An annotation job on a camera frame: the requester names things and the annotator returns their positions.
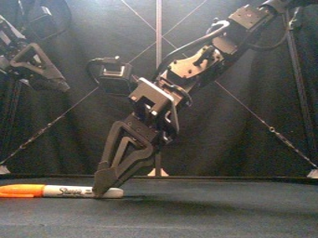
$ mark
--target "sharpie marker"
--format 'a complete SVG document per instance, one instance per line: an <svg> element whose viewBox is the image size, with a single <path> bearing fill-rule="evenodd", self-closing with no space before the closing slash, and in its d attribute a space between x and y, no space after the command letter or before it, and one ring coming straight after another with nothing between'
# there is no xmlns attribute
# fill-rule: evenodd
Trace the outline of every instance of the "sharpie marker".
<svg viewBox="0 0 318 238"><path fill-rule="evenodd" d="M111 188L100 198L122 198L122 189ZM71 197L93 198L92 187L43 185L43 184L12 184L0 187L0 198L28 197Z"/></svg>

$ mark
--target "black wire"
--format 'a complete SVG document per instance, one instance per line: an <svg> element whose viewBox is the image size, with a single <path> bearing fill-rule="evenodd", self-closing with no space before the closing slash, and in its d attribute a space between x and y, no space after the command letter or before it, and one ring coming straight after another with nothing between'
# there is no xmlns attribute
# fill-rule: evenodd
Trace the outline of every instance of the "black wire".
<svg viewBox="0 0 318 238"><path fill-rule="evenodd" d="M92 66L100 65L101 61L103 61L101 58L95 58L95 59L91 59L85 64L87 74L97 86L99 86L99 80L96 79L95 74L92 73Z"/></svg>
<svg viewBox="0 0 318 238"><path fill-rule="evenodd" d="M215 38L216 36L219 36L227 26L228 26L228 21L226 20L220 20L216 24L222 25L219 27L219 29L216 31L214 31L212 33L204 35L202 38L196 39L195 41L190 42L188 44L186 44L184 46L179 47L178 49L175 49L163 59L160 65L158 66L158 69L155 71L155 74L151 78L151 81L155 81L158 75L160 74L160 72L167 68L170 62L174 60L174 57L179 54L183 54L187 50L190 50L191 48L194 48L195 46L199 46L202 44L204 44L208 40L211 40L212 38Z"/></svg>
<svg viewBox="0 0 318 238"><path fill-rule="evenodd" d="M281 40L271 46L258 46L258 45L254 45L254 44L247 44L247 46L254 50L254 51L258 51L258 52L264 52L264 51L271 51L274 50L275 48L278 48L286 41L287 39L287 34L289 34L289 30L290 30L290 27L289 25L286 26L286 30L285 30L285 33L283 33L283 36L281 38Z"/></svg>

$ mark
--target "vertical pole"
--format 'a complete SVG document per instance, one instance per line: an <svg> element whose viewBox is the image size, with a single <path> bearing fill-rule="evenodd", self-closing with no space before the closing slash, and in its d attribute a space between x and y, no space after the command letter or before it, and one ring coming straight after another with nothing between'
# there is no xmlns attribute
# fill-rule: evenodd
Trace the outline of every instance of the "vertical pole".
<svg viewBox="0 0 318 238"><path fill-rule="evenodd" d="M155 61L155 68L159 67L160 62L162 62L162 27L163 27L163 19L162 19L162 14L163 14L163 9L162 9L163 3L162 0L156 0L156 61ZM158 151L155 153L155 158L154 158L154 164L155 164L155 177L162 177L162 153Z"/></svg>
<svg viewBox="0 0 318 238"><path fill-rule="evenodd" d="M155 61L155 66L158 68L160 62L162 62L162 25L163 25L163 21L162 21L162 0L156 0L156 61Z"/></svg>
<svg viewBox="0 0 318 238"><path fill-rule="evenodd" d="M317 142L314 138L314 127L313 127L313 122L310 119L310 112L309 112L309 98L306 94L305 78L302 75L299 55L297 51L297 45L295 45L294 33L293 33L295 30L295 27L301 27L301 24L302 24L301 22L302 16L297 16L302 14L302 11L303 11L302 7L295 9L294 17L293 17L294 22L291 22L290 13L287 12L287 17L285 21L287 24L290 24L290 30L287 33L287 43L289 43L289 49L291 54L291 65L293 65L294 78L295 78L298 96L299 96L299 102L301 102L301 110L302 110L305 129L306 129L306 135L307 135L309 152L310 152L310 157L317 160Z"/></svg>

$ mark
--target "marker cap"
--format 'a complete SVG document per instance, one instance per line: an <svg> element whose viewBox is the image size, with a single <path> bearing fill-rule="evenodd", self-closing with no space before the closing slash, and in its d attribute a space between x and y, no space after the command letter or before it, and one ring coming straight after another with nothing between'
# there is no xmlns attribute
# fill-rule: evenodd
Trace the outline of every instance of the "marker cap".
<svg viewBox="0 0 318 238"><path fill-rule="evenodd" d="M43 197L43 184L12 184L0 187L0 197Z"/></svg>

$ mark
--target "cable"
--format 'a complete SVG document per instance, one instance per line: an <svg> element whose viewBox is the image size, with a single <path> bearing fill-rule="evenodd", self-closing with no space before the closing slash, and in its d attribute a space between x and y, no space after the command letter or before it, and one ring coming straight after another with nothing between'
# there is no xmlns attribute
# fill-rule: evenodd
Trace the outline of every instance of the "cable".
<svg viewBox="0 0 318 238"><path fill-rule="evenodd" d="M151 78L151 81L155 81L158 75L160 74L160 72L167 68L170 62L174 60L174 57L182 53L184 53L187 50L190 50L191 48L194 48L195 46L199 46L200 44L206 43L208 40L211 40L212 38L215 38L216 36L219 36L227 26L230 25L230 22L226 20L220 20L216 25L220 25L219 29L215 30L212 33L204 35L202 38L196 39L195 41L190 42L188 44L186 44L184 46L179 47L178 49L175 49L163 59L160 65L158 66L158 69L155 71L155 74Z"/></svg>
<svg viewBox="0 0 318 238"><path fill-rule="evenodd" d="M96 79L95 74L92 73L92 66L100 65L101 61L103 61L103 58L95 58L95 59L91 59L85 64L87 74L97 86L99 86L99 80Z"/></svg>
<svg viewBox="0 0 318 238"><path fill-rule="evenodd" d="M254 45L254 44L247 44L247 46L254 51L258 51L258 52L264 52L264 51L274 50L275 48L278 48L285 43L285 41L287 39L289 30L290 30L290 27L287 26L281 40L274 45L271 45L271 46L258 46L258 45Z"/></svg>
<svg viewBox="0 0 318 238"><path fill-rule="evenodd" d="M80 103L93 94L96 90L97 87L76 102L76 104L51 123L47 124L47 126L43 129L40 129L33 134L33 136L27 140L25 143L20 145L20 147L13 151L13 153L7 157L7 159L4 159L0 162L0 165L3 165L7 162L7 160L9 160L16 155L17 152L20 152L27 148L28 144L32 143L37 139L37 137L44 134L45 130L51 128L63 119L63 117L80 105Z"/></svg>
<svg viewBox="0 0 318 238"><path fill-rule="evenodd" d="M298 153L298 155L302 157L303 160L306 160L310 165L318 169L318 165L307 158L307 156L294 147L291 144L291 141L279 133L275 131L274 127L270 126L264 120L255 114L255 112L244 105L244 103L235 97L235 95L224 88L224 86L218 82L214 81L214 83L222 88L222 90L227 93L227 95L238 102L238 104L248 111L248 113L256 118L256 120L269 128L270 132L274 133L277 138Z"/></svg>

